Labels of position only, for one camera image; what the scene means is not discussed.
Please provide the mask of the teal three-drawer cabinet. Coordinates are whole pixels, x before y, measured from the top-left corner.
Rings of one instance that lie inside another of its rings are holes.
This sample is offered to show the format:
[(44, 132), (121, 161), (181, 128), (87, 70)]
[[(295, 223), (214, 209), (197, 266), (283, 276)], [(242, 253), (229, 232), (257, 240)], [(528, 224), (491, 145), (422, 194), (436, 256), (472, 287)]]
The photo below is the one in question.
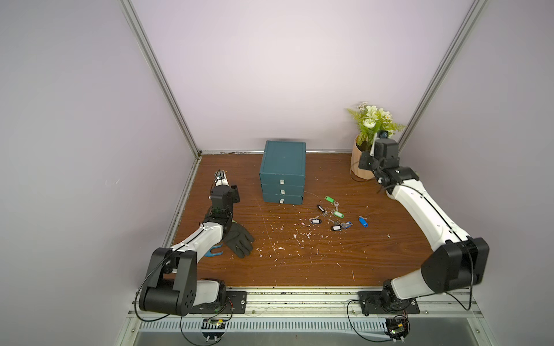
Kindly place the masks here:
[(305, 142), (266, 141), (259, 171), (264, 202), (303, 204), (306, 154)]

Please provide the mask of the keys with black tag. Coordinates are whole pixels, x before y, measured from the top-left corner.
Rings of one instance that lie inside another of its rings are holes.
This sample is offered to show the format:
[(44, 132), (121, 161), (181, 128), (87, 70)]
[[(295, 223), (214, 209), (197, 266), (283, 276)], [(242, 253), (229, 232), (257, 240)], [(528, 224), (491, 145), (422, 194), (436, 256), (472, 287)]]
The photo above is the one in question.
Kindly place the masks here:
[(326, 211), (326, 209), (324, 209), (321, 205), (317, 205), (317, 209), (320, 211), (320, 213), (321, 213), (323, 216), (327, 216), (327, 215), (328, 215), (328, 212)]

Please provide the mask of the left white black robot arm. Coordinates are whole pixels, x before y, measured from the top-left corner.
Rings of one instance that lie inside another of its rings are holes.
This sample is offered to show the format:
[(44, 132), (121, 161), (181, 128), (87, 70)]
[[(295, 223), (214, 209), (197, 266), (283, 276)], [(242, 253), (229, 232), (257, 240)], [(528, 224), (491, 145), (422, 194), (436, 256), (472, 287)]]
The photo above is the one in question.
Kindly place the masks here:
[(228, 235), (233, 206), (239, 202), (238, 189), (234, 185), (213, 187), (211, 201), (207, 216), (192, 235), (152, 253), (136, 300), (141, 311), (183, 317), (197, 306), (226, 304), (224, 283), (215, 279), (199, 280), (198, 263)]

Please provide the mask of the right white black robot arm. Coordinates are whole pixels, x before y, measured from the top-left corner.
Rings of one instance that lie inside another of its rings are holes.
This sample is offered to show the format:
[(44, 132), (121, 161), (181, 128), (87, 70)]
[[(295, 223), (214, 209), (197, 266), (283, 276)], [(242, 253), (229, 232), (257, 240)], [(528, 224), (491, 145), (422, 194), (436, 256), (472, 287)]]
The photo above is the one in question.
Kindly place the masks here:
[(398, 201), (419, 226), (432, 249), (420, 269), (385, 281), (380, 302), (400, 310), (414, 298), (479, 285), (483, 281), (490, 247), (459, 227), (426, 191), (419, 176), (400, 164), (398, 143), (376, 138), (362, 153), (359, 167), (375, 176), (387, 195)]

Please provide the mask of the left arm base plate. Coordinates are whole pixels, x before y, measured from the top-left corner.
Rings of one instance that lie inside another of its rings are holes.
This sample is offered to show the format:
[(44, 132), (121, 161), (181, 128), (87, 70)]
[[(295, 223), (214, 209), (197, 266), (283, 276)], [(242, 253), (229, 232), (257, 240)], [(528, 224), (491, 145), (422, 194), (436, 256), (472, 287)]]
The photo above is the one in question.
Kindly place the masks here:
[(248, 293), (246, 291), (228, 291), (223, 302), (213, 302), (194, 306), (191, 314), (245, 314)]

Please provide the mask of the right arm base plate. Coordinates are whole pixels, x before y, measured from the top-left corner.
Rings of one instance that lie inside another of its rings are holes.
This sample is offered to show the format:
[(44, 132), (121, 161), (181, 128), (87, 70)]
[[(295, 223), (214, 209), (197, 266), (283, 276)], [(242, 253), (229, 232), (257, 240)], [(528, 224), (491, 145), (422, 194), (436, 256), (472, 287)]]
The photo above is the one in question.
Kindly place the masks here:
[(420, 314), (415, 298), (398, 299), (388, 291), (359, 291), (359, 304), (365, 316), (378, 314)]

